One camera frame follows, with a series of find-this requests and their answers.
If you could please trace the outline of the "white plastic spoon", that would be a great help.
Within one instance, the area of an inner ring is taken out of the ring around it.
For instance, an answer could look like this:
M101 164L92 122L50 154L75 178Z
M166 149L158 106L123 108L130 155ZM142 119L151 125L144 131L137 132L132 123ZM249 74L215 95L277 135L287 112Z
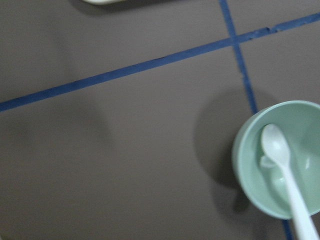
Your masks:
M291 150L282 130L275 124L266 125L261 133L264 155L281 171L288 196L292 220L299 240L320 238L306 203L291 170Z

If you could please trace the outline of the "mint green bowl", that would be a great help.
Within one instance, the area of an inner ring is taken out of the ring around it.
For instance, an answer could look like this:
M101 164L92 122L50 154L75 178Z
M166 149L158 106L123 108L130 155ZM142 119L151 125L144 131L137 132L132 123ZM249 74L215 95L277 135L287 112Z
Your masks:
M293 180L310 215L320 211L320 106L281 102L250 117L232 146L232 166L250 202L267 215L290 219L286 185Z

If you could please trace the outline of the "cream rabbit tray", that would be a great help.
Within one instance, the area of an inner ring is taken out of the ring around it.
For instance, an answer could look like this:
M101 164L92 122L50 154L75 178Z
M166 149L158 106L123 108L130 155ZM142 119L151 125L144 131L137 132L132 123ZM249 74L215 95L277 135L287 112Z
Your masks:
M123 2L124 0L83 0L83 2L86 2L88 4L92 4L92 5L109 5L109 4L113 4L113 3L119 3L119 2Z

